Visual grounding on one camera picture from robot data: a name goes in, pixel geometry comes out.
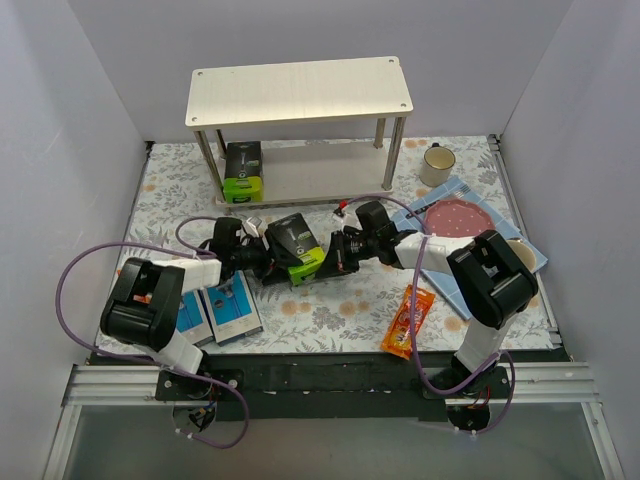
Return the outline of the black green razor box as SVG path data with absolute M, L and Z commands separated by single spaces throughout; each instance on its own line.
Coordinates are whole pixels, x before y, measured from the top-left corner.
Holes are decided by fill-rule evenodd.
M 263 153 L 260 141 L 227 144 L 223 194 L 229 204 L 263 201 Z
M 275 269 L 293 286 L 312 280 L 325 260 L 325 252 L 301 213 L 271 222 L 265 232 Z

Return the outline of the white two-tier shelf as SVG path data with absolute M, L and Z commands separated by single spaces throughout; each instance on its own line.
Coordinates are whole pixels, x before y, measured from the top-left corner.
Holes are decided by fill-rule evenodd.
M 185 125 L 216 200 L 228 155 L 223 131 L 305 139 L 264 150 L 263 201 L 278 205 L 391 191 L 412 112 L 399 58 L 382 56 L 196 69 Z

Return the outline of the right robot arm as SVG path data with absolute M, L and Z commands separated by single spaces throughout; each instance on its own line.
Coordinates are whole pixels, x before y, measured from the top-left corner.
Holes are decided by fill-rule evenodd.
M 376 258 L 396 269 L 423 270 L 450 275 L 471 312 L 471 320 L 451 365 L 428 378 L 425 386 L 439 395 L 459 393 L 475 397 L 489 384 L 499 349 L 514 317 L 537 295 L 538 282 L 530 269 L 495 230 L 475 237 L 448 238 L 425 231 L 400 230 L 385 207 L 373 199 L 356 211 L 357 227 L 344 225 L 331 234 L 316 280 L 345 276 L 360 263 Z

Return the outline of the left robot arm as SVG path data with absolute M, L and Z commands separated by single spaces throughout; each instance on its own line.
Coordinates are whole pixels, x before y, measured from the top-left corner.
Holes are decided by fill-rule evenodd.
M 182 371 L 180 390 L 190 399 L 203 399 L 212 390 L 213 377 L 200 367 L 204 352 L 176 329 L 183 296 L 222 285 L 238 271 L 251 271 L 262 279 L 285 269 L 289 260 L 284 248 L 271 245 L 267 234 L 250 221 L 219 217 L 212 237 L 194 257 L 166 262 L 127 259 L 102 312 L 100 330 Z

